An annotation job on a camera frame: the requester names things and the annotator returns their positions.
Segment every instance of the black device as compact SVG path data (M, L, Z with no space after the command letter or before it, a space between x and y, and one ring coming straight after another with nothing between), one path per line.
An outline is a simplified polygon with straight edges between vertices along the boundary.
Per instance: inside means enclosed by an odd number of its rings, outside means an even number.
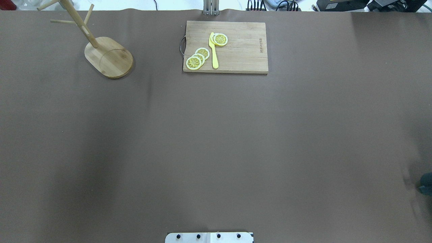
M345 12L364 9L369 0L317 0L321 12Z
M373 12L417 12L426 0L373 0L368 8Z

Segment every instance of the wooden cutting board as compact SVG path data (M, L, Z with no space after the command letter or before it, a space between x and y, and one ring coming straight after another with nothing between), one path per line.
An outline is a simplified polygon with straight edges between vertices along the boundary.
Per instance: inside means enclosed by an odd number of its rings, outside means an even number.
M212 67L212 49L209 47L211 32L228 37L225 46L216 46L219 68ZM198 70L186 67L186 59L198 48L205 47L210 57ZM183 60L184 72L267 74L266 24L258 22L188 21L186 23L186 50Z

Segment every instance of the dark gray surface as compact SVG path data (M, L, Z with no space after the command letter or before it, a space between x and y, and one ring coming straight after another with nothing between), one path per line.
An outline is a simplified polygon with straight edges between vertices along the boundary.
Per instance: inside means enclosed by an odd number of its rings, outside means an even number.
M119 80L49 19L0 12L2 242L430 242L432 15L93 12L135 58ZM209 19L265 22L269 74L182 72Z

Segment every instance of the white bracket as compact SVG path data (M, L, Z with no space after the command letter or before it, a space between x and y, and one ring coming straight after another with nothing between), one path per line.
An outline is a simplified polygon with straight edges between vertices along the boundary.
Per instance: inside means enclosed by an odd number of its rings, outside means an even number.
M254 243L252 232L169 233L165 243Z
M204 15L219 15L219 0L204 0Z

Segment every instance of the lime slice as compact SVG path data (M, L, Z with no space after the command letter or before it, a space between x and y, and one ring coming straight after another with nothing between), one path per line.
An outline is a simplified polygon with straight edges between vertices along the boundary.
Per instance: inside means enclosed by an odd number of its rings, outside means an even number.
M201 66L204 65L204 62L206 61L206 58L204 55L200 53L195 53L192 55L193 57L198 57L201 60Z
M222 33L215 33L213 35L213 43L218 46L224 46L228 43L228 37Z
M209 56L210 56L210 51L209 51L207 48L204 48L204 47L198 48L198 49L195 51L195 53L199 53L199 54L203 55L204 58L205 58L206 60L207 60L207 59L209 58Z
M196 70L202 65L201 59L197 56L191 56L186 60L186 67L190 70Z

